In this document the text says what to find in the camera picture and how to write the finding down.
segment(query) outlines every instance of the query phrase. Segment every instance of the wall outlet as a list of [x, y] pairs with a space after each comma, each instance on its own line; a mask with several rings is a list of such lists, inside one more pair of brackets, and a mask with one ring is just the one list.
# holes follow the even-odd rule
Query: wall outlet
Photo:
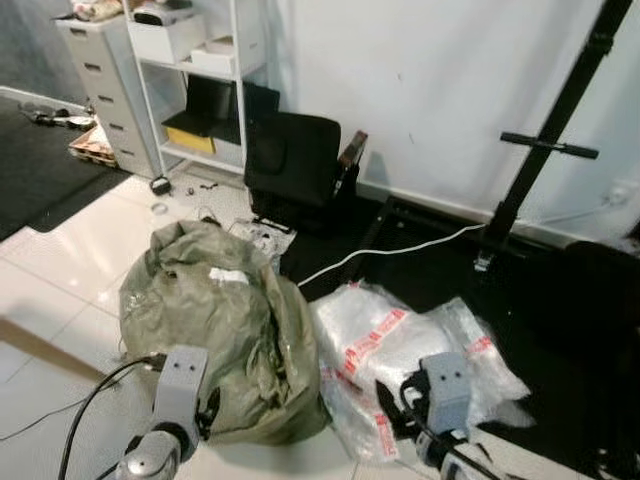
[[614, 180], [609, 190], [604, 194], [604, 204], [611, 207], [626, 205], [634, 197], [638, 189], [640, 189], [640, 183], [638, 182]]

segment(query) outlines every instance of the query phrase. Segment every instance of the black mat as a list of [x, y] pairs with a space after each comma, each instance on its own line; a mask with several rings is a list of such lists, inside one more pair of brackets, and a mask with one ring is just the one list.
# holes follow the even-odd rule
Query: black mat
[[25, 225], [49, 231], [129, 176], [67, 151], [81, 132], [34, 125], [0, 98], [0, 241]]
[[[282, 259], [283, 273], [299, 282], [358, 249], [358, 238], [367, 232], [367, 224], [373, 225], [380, 218], [379, 206], [358, 200], [357, 207], [348, 212], [333, 235], [324, 239], [298, 233]], [[451, 228], [455, 231], [460, 225]], [[404, 248], [447, 234], [407, 221], [390, 221], [372, 247]], [[478, 281], [472, 268], [478, 246], [469, 239], [458, 238], [415, 253], [369, 256], [356, 278], [362, 276], [383, 285], [417, 311], [427, 311], [454, 296], [462, 296], [490, 324], [508, 365], [533, 392], [521, 404], [537, 421], [534, 427], [486, 424], [483, 428], [595, 476], [594, 422], [597, 415], [602, 418], [602, 412], [594, 412], [594, 408], [602, 410], [603, 406], [593, 399], [596, 388], [606, 388], [603, 375], [608, 369], [602, 361], [606, 355], [602, 345], [595, 346], [593, 340], [589, 342], [593, 348], [585, 348], [586, 336], [581, 334], [585, 302], [580, 297], [584, 289], [558, 280], [567, 273], [563, 273], [562, 262], [555, 257], [561, 253], [526, 244], [522, 245], [522, 252], [498, 260], [494, 273]], [[302, 287], [302, 292], [308, 300], [326, 295], [340, 285], [341, 274], [340, 269], [335, 270]], [[595, 295], [593, 292], [590, 296], [598, 298]], [[599, 298], [604, 305], [610, 302]], [[600, 314], [595, 322], [602, 322], [603, 318], [606, 315]]]

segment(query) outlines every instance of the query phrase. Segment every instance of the white drawer cabinet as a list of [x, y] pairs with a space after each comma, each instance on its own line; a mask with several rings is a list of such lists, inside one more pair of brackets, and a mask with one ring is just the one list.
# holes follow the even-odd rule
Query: white drawer cabinet
[[58, 20], [56, 25], [120, 168], [150, 178], [160, 174], [124, 16], [101, 23]]

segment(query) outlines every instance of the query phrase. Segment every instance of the shelf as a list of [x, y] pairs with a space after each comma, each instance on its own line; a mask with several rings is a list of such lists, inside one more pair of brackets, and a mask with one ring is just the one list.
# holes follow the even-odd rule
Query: shelf
[[[148, 65], [155, 65], [157, 67], [163, 67], [163, 68], [168, 68], [168, 69], [171, 69], [171, 70], [177, 70], [179, 72], [192, 73], [194, 75], [200, 75], [201, 77], [208, 77], [208, 78], [213, 78], [213, 79], [216, 79], [216, 80], [233, 81], [233, 80], [236, 79], [234, 74], [215, 73], [215, 72], [212, 72], [210, 70], [206, 70], [204, 68], [196, 67], [189, 60], [184, 60], [184, 61], [178, 62], [178, 63], [157, 62], [155, 60], [147, 60], [146, 58], [140, 58], [140, 57], [138, 57], [138, 60], [141, 63], [146, 63]], [[251, 75], [252, 73], [260, 70], [264, 66], [265, 66], [265, 62], [260, 62], [260, 63], [256, 63], [256, 64], [253, 64], [253, 65], [247, 65], [246, 67], [244, 67], [242, 69], [242, 76], [245, 77], [247, 75]]]
[[176, 157], [186, 158], [194, 162], [202, 163], [203, 165], [209, 165], [210, 167], [219, 168], [228, 172], [237, 173], [239, 175], [244, 174], [244, 169], [240, 165], [234, 165], [225, 160], [220, 155], [201, 152], [193, 148], [183, 147], [182, 145], [176, 145], [175, 143], [165, 142], [160, 145], [160, 150], [169, 155], [175, 155]]

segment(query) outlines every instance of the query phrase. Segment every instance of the green bag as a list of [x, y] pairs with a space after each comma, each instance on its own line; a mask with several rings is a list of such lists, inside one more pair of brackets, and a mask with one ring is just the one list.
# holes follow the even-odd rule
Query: green bag
[[209, 443], [290, 443], [327, 423], [307, 302], [262, 252], [213, 224], [153, 233], [120, 288], [120, 328], [133, 357], [209, 351], [200, 405], [221, 395]]

